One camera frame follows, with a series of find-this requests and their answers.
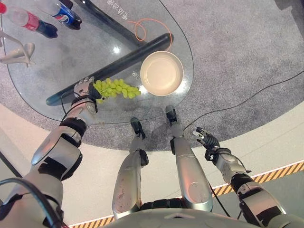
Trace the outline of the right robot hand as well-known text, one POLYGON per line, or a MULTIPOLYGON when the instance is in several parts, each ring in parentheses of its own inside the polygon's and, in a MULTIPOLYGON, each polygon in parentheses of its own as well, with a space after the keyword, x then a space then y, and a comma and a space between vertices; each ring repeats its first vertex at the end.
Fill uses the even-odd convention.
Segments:
POLYGON ((196 140, 201 143, 207 150, 216 150, 220 148, 218 139, 211 133, 201 127, 197 127, 192 134, 196 137, 196 140))

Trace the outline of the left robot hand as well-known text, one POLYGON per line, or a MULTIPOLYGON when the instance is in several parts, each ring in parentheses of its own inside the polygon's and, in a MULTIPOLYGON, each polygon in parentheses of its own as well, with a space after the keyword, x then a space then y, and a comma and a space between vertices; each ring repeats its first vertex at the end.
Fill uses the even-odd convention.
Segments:
POLYGON ((86 77, 80 80, 74 87, 74 92, 83 98, 89 98, 91 100, 102 99, 102 95, 94 87, 95 78, 86 77))

